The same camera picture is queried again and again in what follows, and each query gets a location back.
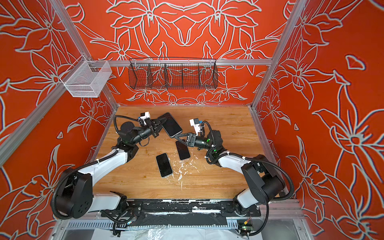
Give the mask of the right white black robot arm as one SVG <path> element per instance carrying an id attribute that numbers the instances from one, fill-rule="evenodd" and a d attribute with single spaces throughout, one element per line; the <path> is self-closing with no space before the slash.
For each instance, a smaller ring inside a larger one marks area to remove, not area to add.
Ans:
<path id="1" fill-rule="evenodd" d="M 248 188 L 237 194 L 232 204 L 238 215 L 244 215 L 252 206 L 267 206 L 270 201 L 285 201 L 293 196 L 295 187 L 292 178 L 266 156 L 249 158 L 230 152 L 223 146 L 220 131 L 213 130 L 207 121 L 194 123 L 193 127 L 194 133 L 178 134 L 175 139 L 187 147 L 205 149 L 209 165 L 230 169 L 244 176 Z"/>

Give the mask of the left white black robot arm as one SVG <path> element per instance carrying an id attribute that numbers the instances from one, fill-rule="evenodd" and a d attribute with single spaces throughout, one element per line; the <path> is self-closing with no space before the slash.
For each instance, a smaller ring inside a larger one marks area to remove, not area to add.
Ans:
<path id="1" fill-rule="evenodd" d="M 94 186 L 114 169 L 132 160 L 143 140 L 159 136 L 165 117 L 152 120 L 148 112 L 139 118 L 124 117 L 126 122 L 118 126 L 119 115 L 113 117 L 117 144 L 102 158 L 75 169 L 65 170 L 53 192 L 51 208 L 54 216 L 60 220 L 79 219 L 89 212 L 103 211 L 108 218 L 112 211 L 125 211 L 128 208 L 127 197 L 121 193 L 95 194 Z"/>

